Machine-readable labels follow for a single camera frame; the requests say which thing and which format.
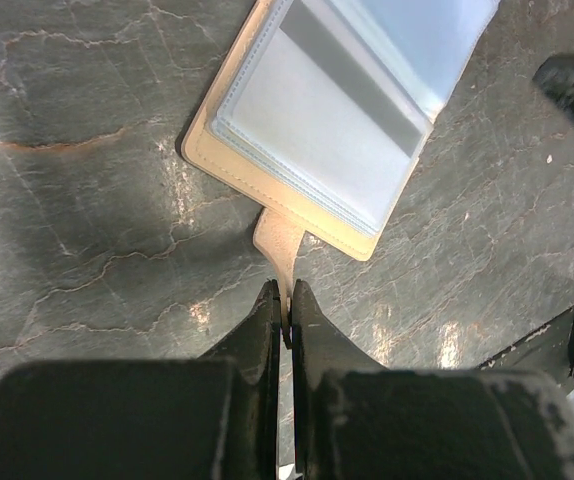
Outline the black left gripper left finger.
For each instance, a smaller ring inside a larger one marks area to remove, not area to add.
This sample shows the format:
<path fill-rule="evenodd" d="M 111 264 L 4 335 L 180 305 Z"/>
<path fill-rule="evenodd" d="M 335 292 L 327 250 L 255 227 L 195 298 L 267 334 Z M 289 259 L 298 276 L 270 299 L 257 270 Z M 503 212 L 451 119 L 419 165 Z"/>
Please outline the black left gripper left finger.
<path fill-rule="evenodd" d="M 0 379 L 0 479 L 273 479 L 280 300 L 194 359 L 47 360 Z"/>

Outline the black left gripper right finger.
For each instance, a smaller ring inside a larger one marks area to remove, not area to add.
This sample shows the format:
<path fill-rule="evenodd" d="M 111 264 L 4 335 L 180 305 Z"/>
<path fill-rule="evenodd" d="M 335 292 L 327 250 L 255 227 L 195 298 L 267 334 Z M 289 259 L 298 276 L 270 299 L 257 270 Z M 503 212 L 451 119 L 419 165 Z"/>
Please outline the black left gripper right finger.
<path fill-rule="evenodd" d="M 295 466 L 305 479 L 574 479 L 574 412 L 534 370 L 392 370 L 298 281 Z"/>

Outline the beige card holder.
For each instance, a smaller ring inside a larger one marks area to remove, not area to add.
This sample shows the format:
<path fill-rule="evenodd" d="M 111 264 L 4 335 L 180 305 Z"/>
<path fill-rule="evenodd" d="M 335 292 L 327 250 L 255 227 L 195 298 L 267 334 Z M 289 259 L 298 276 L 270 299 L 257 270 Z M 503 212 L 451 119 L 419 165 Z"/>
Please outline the beige card holder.
<path fill-rule="evenodd" d="M 305 234 L 369 259 L 495 1 L 258 1 L 181 143 L 262 206 L 291 329 Z"/>

